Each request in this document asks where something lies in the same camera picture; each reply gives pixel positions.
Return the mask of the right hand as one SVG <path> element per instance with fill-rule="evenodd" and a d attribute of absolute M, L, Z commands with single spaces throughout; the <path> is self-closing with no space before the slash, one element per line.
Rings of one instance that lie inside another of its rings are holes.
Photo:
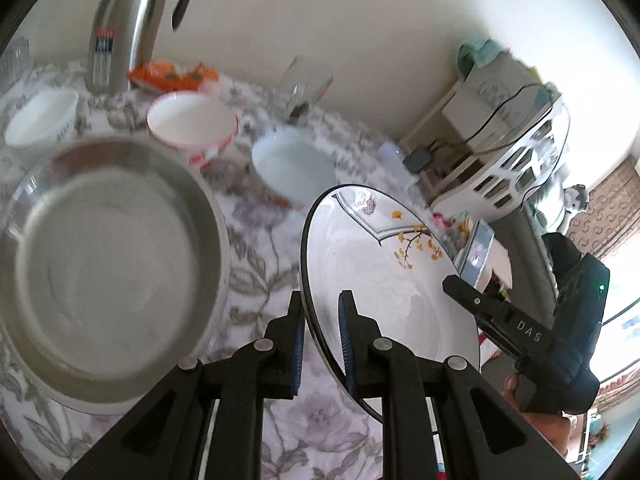
<path fill-rule="evenodd" d="M 572 429 L 570 420 L 562 415 L 522 412 L 514 396 L 516 388 L 518 388 L 518 373 L 512 373 L 504 382 L 504 390 L 502 392 L 503 399 L 565 457 L 567 454 L 568 441 L 570 440 L 570 430 Z"/>

